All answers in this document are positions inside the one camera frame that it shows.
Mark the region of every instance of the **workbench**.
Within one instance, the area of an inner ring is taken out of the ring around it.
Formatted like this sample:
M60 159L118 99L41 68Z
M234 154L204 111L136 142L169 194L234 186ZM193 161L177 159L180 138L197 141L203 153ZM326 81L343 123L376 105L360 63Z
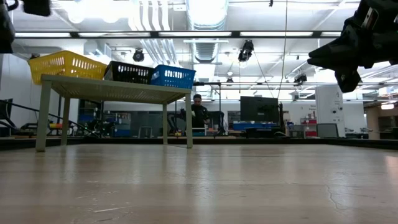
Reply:
M167 105L185 97L185 109L191 114L191 90L87 78L42 75L42 93L37 127L36 151L45 151L51 89L64 97L61 145L67 144L70 99L123 101L163 105L163 143L167 144ZM192 117L187 116L187 147L192 148Z

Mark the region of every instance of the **person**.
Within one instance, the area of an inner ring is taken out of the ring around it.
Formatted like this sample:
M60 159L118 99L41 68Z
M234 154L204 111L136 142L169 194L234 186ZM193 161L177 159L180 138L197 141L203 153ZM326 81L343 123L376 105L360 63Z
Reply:
M192 127L204 128L205 124L210 122L207 109L201 105L201 95L195 94L193 96L192 109Z

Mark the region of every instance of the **black shirt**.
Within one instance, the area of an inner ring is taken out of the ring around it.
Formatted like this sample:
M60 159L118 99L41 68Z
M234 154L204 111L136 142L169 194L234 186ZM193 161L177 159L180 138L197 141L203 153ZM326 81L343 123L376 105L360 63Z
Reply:
M191 109L195 112L195 116L192 116L192 127L204 128L205 120L209 119L207 109L202 105L191 105Z

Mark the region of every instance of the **table leg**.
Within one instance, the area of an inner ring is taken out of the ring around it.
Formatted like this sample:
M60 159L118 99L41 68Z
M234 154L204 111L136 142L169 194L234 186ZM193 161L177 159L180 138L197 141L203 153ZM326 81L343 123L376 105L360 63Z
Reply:
M163 103L163 144L167 144L167 103Z
M69 107L70 107L70 98L69 97L65 97L65 101L63 102L61 146L66 146L67 142L68 142Z
M42 82L42 93L40 96L39 121L37 123L36 151L45 151L45 140L47 136L47 126L49 124L49 106L51 95L51 81Z
M191 94L185 95L185 111L187 112L187 148L192 148L192 109L191 109Z

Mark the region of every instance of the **blue basket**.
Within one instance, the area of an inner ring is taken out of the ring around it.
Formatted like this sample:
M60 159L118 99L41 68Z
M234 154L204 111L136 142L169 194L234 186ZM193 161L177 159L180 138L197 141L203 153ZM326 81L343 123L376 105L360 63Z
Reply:
M155 68L150 84L191 90L196 72L185 68L158 65Z

